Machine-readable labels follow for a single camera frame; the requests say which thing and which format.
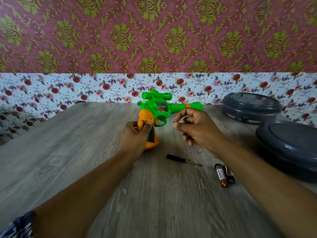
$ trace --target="round lid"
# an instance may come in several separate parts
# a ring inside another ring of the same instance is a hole
[[[291,121],[265,123],[256,129],[265,146],[284,159],[317,171],[317,129]]]
[[[222,103],[230,108],[257,114],[279,114],[282,105],[274,98],[252,93],[227,94]]]

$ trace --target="gray wood tabletop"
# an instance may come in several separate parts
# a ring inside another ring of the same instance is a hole
[[[0,230],[110,158],[139,110],[136,104],[78,103],[2,145]],[[255,125],[224,117],[220,106],[204,110],[232,141],[259,147]],[[282,237],[237,177],[229,188],[220,186],[214,165],[221,162],[189,147],[172,128],[173,118],[156,128],[159,145],[134,164],[87,237]],[[167,160],[166,154],[204,166]]]

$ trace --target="forearm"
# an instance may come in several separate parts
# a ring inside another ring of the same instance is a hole
[[[288,238],[315,237],[317,196],[258,156],[232,143],[218,156]]]
[[[135,157],[116,154],[35,208],[34,237],[84,237],[135,161]]]

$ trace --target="wallpaper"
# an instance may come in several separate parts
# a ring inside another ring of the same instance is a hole
[[[142,92],[173,94],[171,103],[220,104],[231,92],[270,96],[282,114],[317,127],[317,74],[161,73],[27,74],[0,76],[0,144],[58,115],[79,101],[137,103]]]
[[[0,72],[316,72],[317,0],[0,0]]]

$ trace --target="hand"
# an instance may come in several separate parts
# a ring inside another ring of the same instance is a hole
[[[118,153],[132,156],[135,159],[142,154],[152,129],[152,122],[149,122],[138,133],[135,129],[137,124],[137,121],[131,121],[125,125],[118,147]]]
[[[179,121],[184,116],[184,123],[173,123],[174,128],[182,132],[183,138],[190,146],[194,140],[204,148],[216,152],[223,142],[227,141],[226,136],[220,131],[209,115],[194,108],[185,108],[175,117]]]

